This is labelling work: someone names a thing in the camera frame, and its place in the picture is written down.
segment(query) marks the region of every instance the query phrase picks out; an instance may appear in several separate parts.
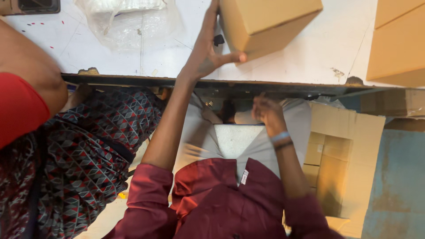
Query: stain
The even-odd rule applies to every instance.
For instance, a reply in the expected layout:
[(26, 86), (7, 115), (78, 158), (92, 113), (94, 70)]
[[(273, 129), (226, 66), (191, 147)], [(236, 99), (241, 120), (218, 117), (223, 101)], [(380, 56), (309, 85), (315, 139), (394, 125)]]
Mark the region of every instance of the stain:
[(337, 70), (337, 69), (335, 69), (333, 67), (331, 69), (334, 71), (334, 76), (335, 77), (338, 77), (338, 81), (341, 78), (341, 76), (344, 76), (345, 75), (344, 72), (342, 72), (340, 70)]
[(391, 192), (391, 184), (387, 181), (389, 173), (389, 154), (390, 154), (390, 141), (385, 142), (384, 156), (382, 160), (381, 180), (382, 180), (382, 193), (372, 199), (372, 208), (374, 211), (393, 211), (410, 213), (411, 208), (401, 199), (397, 193)]
[(349, 85), (349, 86), (363, 86), (363, 81), (362, 79), (358, 78), (358, 77), (348, 77), (345, 85)]
[(85, 70), (85, 69), (81, 69), (78, 71), (79, 75), (84, 75), (84, 76), (99, 76), (99, 72), (97, 71), (96, 67), (90, 67), (89, 69)]

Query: white table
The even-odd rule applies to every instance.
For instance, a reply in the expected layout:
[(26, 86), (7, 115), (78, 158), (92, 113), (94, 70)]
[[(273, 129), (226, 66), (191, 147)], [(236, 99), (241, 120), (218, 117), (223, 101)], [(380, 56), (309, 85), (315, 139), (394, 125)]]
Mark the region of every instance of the white table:
[[(322, 2), (324, 10), (284, 50), (239, 67), (225, 65), (205, 79), (314, 85), (344, 85), (352, 76), (364, 80), (377, 0)], [(56, 59), (63, 73), (96, 67), (102, 75), (152, 77), (157, 70), (156, 77), (175, 78), (192, 51), (209, 3), (176, 0), (184, 30), (158, 41), (141, 37), (143, 44), (137, 51), (112, 51), (102, 46), (72, 0), (61, 0), (58, 14), (8, 16), (3, 20)], [(364, 85), (394, 87), (366, 81)]]

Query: shirt sleeve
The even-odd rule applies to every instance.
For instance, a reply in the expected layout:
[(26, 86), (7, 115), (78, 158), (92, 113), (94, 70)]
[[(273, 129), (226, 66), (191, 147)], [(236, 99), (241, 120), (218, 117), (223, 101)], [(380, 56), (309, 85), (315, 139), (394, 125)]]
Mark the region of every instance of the shirt sleeve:
[(128, 194), (128, 209), (104, 238), (164, 238), (176, 232), (176, 211), (168, 207), (173, 174), (165, 169), (140, 164), (134, 173)]
[(36, 130), (50, 117), (43, 98), (19, 76), (0, 72), (0, 148)]
[(290, 238), (299, 239), (344, 239), (329, 228), (319, 202), (313, 194), (303, 198), (287, 199), (286, 224), (292, 228)]

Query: hand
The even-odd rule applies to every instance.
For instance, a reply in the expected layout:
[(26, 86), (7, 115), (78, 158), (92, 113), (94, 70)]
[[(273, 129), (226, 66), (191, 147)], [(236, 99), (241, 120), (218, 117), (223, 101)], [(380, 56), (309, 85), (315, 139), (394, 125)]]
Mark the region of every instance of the hand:
[(247, 55), (243, 52), (237, 51), (227, 55), (220, 55), (214, 52), (214, 28), (217, 24), (219, 6), (219, 0), (212, 0), (205, 14), (204, 23), (193, 51), (179, 76), (196, 82), (226, 63), (246, 61)]
[(282, 106), (268, 98), (262, 96), (254, 98), (252, 117), (264, 122), (269, 137), (288, 131)]

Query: blue floor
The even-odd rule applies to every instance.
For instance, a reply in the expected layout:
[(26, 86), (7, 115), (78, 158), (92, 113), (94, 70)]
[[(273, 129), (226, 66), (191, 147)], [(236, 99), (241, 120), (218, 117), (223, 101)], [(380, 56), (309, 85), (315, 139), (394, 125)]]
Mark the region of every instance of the blue floor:
[(425, 133), (384, 130), (362, 239), (425, 238)]

